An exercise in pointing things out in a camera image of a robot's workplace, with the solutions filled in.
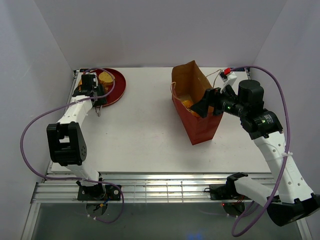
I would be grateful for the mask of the tan sliced bread piece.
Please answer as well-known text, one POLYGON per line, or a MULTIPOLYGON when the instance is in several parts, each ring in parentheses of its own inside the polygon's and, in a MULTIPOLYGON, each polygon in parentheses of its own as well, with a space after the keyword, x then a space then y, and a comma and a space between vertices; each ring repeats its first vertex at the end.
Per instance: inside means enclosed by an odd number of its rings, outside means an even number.
POLYGON ((113 85, 114 82, 114 76, 112 73, 108 73, 108 72, 101 72, 98 76, 101 84, 106 85, 106 86, 110 86, 113 85))

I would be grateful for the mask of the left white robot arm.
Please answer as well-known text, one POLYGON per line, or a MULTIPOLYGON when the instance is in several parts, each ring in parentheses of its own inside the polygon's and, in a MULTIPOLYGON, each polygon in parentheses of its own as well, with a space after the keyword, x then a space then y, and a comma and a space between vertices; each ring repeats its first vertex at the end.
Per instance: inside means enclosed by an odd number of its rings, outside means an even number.
POLYGON ((82 74, 80 85, 72 94, 71 105, 57 123, 49 124, 46 128, 51 160, 72 171, 79 178, 77 184, 95 200, 106 195, 106 187, 96 182, 100 174, 85 162, 88 150, 81 126, 89 110, 102 105, 100 98, 88 98, 104 94, 104 87, 95 73, 82 74))

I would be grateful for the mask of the orange ring doughnut bread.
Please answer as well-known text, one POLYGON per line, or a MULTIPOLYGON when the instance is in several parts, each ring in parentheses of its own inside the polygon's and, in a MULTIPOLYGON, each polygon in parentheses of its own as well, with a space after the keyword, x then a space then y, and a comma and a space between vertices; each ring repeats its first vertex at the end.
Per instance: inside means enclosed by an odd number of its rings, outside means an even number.
POLYGON ((195 117, 199 118, 200 116, 193 110, 191 110, 191 107, 193 106, 193 101, 192 100, 183 100, 181 102, 183 106, 195 117))

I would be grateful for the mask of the red and brown paper bag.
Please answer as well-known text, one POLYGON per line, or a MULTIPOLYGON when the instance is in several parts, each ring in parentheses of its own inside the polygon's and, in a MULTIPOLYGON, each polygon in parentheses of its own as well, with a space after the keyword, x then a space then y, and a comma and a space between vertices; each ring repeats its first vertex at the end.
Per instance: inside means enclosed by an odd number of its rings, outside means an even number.
POLYGON ((171 97, 192 145, 212 140, 222 120, 223 115, 215 115, 214 108, 204 102, 211 88, 194 60, 173 67, 171 97))

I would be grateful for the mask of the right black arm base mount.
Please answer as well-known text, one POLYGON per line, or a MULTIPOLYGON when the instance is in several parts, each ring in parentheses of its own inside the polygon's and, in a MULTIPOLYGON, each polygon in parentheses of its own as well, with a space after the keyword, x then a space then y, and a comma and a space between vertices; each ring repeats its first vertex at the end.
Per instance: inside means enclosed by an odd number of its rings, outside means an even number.
POLYGON ((209 194, 211 200, 248 200, 249 198, 238 193, 231 193, 227 190, 225 184, 210 184, 203 190, 204 193, 209 194))

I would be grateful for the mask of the stainless steel tongs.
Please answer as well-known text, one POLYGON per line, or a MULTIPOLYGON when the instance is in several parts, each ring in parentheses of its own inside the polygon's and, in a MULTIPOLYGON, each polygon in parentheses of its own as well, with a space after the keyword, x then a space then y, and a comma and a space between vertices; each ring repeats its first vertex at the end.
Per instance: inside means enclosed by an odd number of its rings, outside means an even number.
POLYGON ((101 110, 102 110, 102 106, 101 105, 95 107, 95 113, 96 113, 96 115, 98 117, 101 116, 101 110))

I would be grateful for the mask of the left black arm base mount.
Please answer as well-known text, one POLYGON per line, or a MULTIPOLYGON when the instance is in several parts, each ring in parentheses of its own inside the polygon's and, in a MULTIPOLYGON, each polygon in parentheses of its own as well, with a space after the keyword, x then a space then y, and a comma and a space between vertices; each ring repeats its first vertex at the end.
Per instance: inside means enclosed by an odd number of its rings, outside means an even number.
POLYGON ((104 201, 110 199, 111 201, 119 201, 121 197, 120 188, 113 185, 96 184, 94 186, 80 186, 78 189, 78 201, 104 201))

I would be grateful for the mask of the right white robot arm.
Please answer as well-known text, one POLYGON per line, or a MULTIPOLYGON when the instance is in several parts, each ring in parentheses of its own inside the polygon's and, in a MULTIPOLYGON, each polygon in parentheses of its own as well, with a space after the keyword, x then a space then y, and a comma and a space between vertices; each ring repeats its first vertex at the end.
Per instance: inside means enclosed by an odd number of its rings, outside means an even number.
POLYGON ((207 89, 190 109, 200 117, 207 116, 209 107, 213 107, 214 115, 228 113, 239 117, 242 128, 262 153, 273 177, 278 177, 281 167, 285 167, 275 194, 244 172, 228 176, 225 185, 211 191, 220 198, 237 199, 243 195, 260 206, 271 200, 266 211, 270 219, 282 227, 318 211, 320 197, 305 182, 291 153, 285 152, 283 127, 276 114, 264 108, 263 96, 264 89, 258 81, 242 80, 238 92, 230 85, 224 90, 207 89))

